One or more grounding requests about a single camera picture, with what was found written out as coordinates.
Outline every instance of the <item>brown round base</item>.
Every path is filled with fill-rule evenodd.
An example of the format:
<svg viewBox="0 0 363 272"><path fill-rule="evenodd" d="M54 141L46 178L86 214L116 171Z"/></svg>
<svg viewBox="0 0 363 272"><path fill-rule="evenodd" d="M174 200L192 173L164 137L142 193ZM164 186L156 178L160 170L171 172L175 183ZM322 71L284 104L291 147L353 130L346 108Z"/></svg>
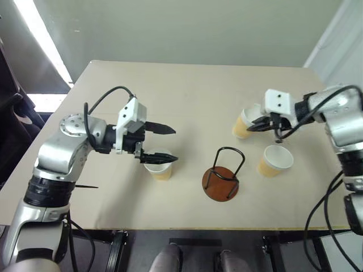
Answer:
<svg viewBox="0 0 363 272"><path fill-rule="evenodd" d="M223 179L217 177L213 173L210 175L208 188L205 189L210 170L211 170L211 168L209 168L207 171L205 171L205 173L203 175L203 179L202 179L202 187L203 187L203 190L206 193L206 195L208 197L210 197L211 199L213 199L215 201L220 201L220 202L228 201L228 200L231 200L232 198L234 198L234 196L238 192L239 187L236 188L236 190L233 192L233 194L229 198L227 198L227 196L231 192L233 187L235 186L236 182L223 180ZM231 179L233 177L232 171L228 170L225 167L216 166L214 168L214 171L216 171L221 176L229 178L229 179Z"/></svg>

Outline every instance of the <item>beige tabletop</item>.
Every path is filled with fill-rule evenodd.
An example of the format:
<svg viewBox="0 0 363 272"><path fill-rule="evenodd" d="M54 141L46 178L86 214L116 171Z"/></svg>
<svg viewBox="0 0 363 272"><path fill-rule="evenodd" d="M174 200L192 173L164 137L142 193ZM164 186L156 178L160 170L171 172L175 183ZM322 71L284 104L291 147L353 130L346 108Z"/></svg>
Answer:
<svg viewBox="0 0 363 272"><path fill-rule="evenodd" d="M154 181L129 154L103 155L92 151L71 197L73 219L87 229L302 229L310 210L340 170L324 133L324 125L311 124L282 145L294 155L294 166L274 178L256 167L263 150L274 144L270 132L241 140L231 133L245 107L260 103L268 88L290 92L296 99L320 91L324 85L309 69L290 67L178 65L92 61L44 126L39 136L0 191L0 224L10 224L24 196L41 144L58 128L63 116L83 111L114 86L124 85L147 107L147 119L168 124L177 133L146 133L144 149L164 147L179 160L168 181ZM110 124L128 96L116 91L102 102L94 116ZM228 202L205 195L201 179L212 166L218 148L231 146L246 155L238 173L240 187ZM218 165L237 167L240 157L221 154ZM337 228L347 228L343 187L330 199L330 217ZM322 209L311 221L325 228Z"/></svg>

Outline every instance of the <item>dark floor area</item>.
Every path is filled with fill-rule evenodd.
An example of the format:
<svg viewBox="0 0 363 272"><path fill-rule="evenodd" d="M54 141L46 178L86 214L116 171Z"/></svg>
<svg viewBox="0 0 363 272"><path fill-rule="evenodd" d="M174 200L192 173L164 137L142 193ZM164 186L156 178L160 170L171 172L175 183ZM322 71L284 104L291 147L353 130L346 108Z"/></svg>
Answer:
<svg viewBox="0 0 363 272"><path fill-rule="evenodd" d="M213 258L224 249L241 256L252 272L272 272L270 257L262 250L264 234L261 231L131 231L131 254L127 272L148 272L154 258L170 241L178 241L183 251L182 272L213 272ZM6 230L0 239L1 248L5 236ZM111 245L100 241L95 243L96 258L91 271L105 271ZM310 242L309 248L315 257L314 247ZM86 271L91 257L89 241L76 237L75 250L78 270ZM313 271L304 255L301 242L281 245L281 252L286 272ZM62 272L73 271L69 250L60 263L60 268Z"/></svg>

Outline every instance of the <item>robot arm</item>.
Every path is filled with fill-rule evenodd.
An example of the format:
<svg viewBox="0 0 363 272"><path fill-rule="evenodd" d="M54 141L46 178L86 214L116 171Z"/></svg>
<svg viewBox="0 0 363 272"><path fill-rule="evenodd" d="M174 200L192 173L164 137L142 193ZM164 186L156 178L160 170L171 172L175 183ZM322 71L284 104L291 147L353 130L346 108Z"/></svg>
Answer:
<svg viewBox="0 0 363 272"><path fill-rule="evenodd" d="M19 202L3 249L5 266L34 265L35 271L52 271L49 261L60 262L67 249L70 226L65 222L69 199L91 150L109 154L123 151L141 163L162 164L177 160L169 154L146 154L142 149L145 131L172 134L175 131L146 121L146 108L131 97L119 113L116 125L85 114L64 117L58 131L39 149L24 198Z"/></svg>
<svg viewBox="0 0 363 272"><path fill-rule="evenodd" d="M363 107L356 86L332 87L309 93L297 101L289 93L267 90L261 117L249 131L274 130L281 142L301 125L326 123L326 133L343 169L345 187L353 193L344 197L345 210L353 232L363 235Z"/></svg>

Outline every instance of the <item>white paper cup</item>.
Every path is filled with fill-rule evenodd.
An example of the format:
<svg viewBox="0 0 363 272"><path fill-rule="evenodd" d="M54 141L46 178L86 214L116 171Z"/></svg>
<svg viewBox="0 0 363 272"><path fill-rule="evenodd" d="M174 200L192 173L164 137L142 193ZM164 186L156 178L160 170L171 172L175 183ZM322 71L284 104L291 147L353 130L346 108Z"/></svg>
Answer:
<svg viewBox="0 0 363 272"><path fill-rule="evenodd" d="M294 164L294 157L285 147L271 145L265 148L258 171L265 177L274 177Z"/></svg>
<svg viewBox="0 0 363 272"><path fill-rule="evenodd" d="M255 104L250 109L243 109L233 127L233 135L240 139L246 139L251 136L254 132L248 131L247 129L254 124L252 123L253 121L262 116L260 110L260 104Z"/></svg>
<svg viewBox="0 0 363 272"><path fill-rule="evenodd" d="M147 152L147 154L154 153L166 153L172 155L168 149L165 148L154 148ZM144 164L145 168L150 172L156 180L168 180L171 176L171 164L172 163L163 163L163 164Z"/></svg>

